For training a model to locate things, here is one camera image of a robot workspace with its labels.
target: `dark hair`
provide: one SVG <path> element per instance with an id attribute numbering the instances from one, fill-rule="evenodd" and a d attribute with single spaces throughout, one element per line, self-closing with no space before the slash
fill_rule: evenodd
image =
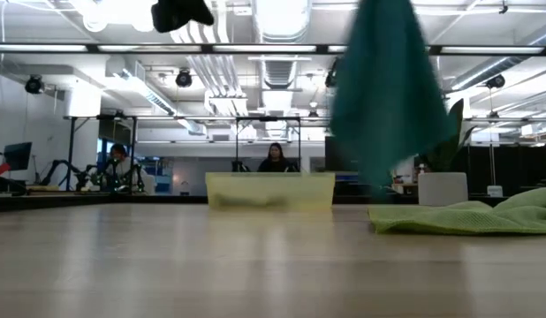
<path id="1" fill-rule="evenodd" d="M 128 156 L 128 152 L 125 151 L 125 147 L 122 144 L 114 144 L 112 148 L 110 148 L 110 152 L 117 152 L 123 156 Z"/>
<path id="2" fill-rule="evenodd" d="M 279 159 L 283 160 L 284 159 L 284 155 L 283 155 L 283 148 L 281 147 L 281 144 L 278 143 L 278 142 L 273 142 L 271 144 L 271 146 L 269 146 L 269 151 L 267 153 L 267 159 L 271 159 L 271 149 L 275 147 L 277 149 L 279 149 Z"/>

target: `green cloth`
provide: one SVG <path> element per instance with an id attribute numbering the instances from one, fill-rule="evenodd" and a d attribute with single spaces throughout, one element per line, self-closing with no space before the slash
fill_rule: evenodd
<path id="1" fill-rule="evenodd" d="M 368 213 L 377 233 L 546 234 L 546 188 L 517 194 L 494 208 L 469 201 L 443 208 L 370 206 Z"/>
<path id="2" fill-rule="evenodd" d="M 336 76 L 331 132 L 367 181 L 456 132 L 409 0 L 361 2 Z"/>

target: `white planter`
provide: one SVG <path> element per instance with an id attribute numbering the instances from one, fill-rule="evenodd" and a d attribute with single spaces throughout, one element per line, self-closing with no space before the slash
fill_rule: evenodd
<path id="1" fill-rule="evenodd" d="M 467 176 L 463 172 L 430 172 L 418 176 L 420 205 L 442 207 L 467 200 Z"/>

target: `ceiling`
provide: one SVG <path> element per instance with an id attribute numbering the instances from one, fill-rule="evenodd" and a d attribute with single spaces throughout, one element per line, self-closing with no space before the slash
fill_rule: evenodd
<path id="1" fill-rule="evenodd" d="M 355 11 L 353 0 L 312 0 L 313 10 L 310 17 L 305 43 L 345 43 L 349 26 L 353 22 Z M 22 4 L 50 10 L 52 4 L 45 0 L 18 0 Z M 546 13 L 522 13 L 519 11 L 546 11 L 546 0 L 508 0 L 509 11 L 498 14 L 500 0 L 412 0 L 419 12 L 421 28 L 430 44 L 455 45 L 511 45 L 522 44 L 530 34 L 546 26 Z M 4 1 L 0 0 L 0 41 L 2 40 L 1 10 Z M 57 8 L 71 9 L 68 0 L 53 1 Z M 226 1 L 230 10 L 227 13 L 227 33 L 232 42 L 258 42 L 251 15 L 239 14 L 250 10 L 250 1 Z M 104 43 L 171 43 L 168 34 L 155 31 L 142 33 L 130 25 L 108 25 L 98 33 L 91 33 L 83 27 L 82 17 L 76 11 L 38 11 L 22 4 L 7 4 L 4 10 L 4 33 L 7 42 L 104 42 Z M 490 14 L 452 15 L 453 11 L 486 11 Z M 9 55 L 5 57 L 4 69 L 18 73 L 23 64 L 70 65 L 80 73 L 104 87 L 103 107 L 124 109 L 130 114 L 150 115 L 154 107 L 142 95 L 118 85 L 118 81 L 105 76 L 104 66 L 109 57 L 87 55 Z M 189 67 L 184 56 L 127 56 L 128 63 L 139 61 L 146 68 L 146 80 L 166 98 L 175 103 L 175 107 L 187 115 L 208 115 L 203 107 L 205 87 L 193 77 L 193 85 L 179 88 L 174 83 L 181 67 Z M 476 66 L 487 61 L 487 57 L 440 57 L 439 78 L 444 87 L 464 75 Z M 297 63 L 297 80 L 293 87 L 292 113 L 307 114 L 309 103 L 317 102 L 318 108 L 327 109 L 330 96 L 323 81 L 333 57 L 310 57 L 309 61 Z M 235 70 L 243 92 L 247 95 L 247 108 L 257 110 L 262 106 L 262 83 L 259 62 L 249 61 L 248 56 L 234 57 Z M 463 93 L 456 93 L 452 99 L 469 96 L 472 116 L 486 116 L 490 110 L 503 105 L 525 101 L 530 96 L 546 91 L 546 57 L 534 57 L 522 64 L 503 72 L 506 85 L 499 92 L 488 98 L 489 90 L 474 87 Z M 70 86 L 71 83 L 50 83 Z M 546 98 L 516 108 L 504 117 L 546 116 Z M 510 127 L 503 131 L 508 133 Z"/>

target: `red object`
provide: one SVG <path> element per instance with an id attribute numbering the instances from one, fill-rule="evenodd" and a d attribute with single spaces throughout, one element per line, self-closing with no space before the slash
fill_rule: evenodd
<path id="1" fill-rule="evenodd" d="M 0 175 L 5 173 L 6 171 L 8 171 L 10 169 L 10 164 L 8 163 L 2 163 L 0 165 Z"/>

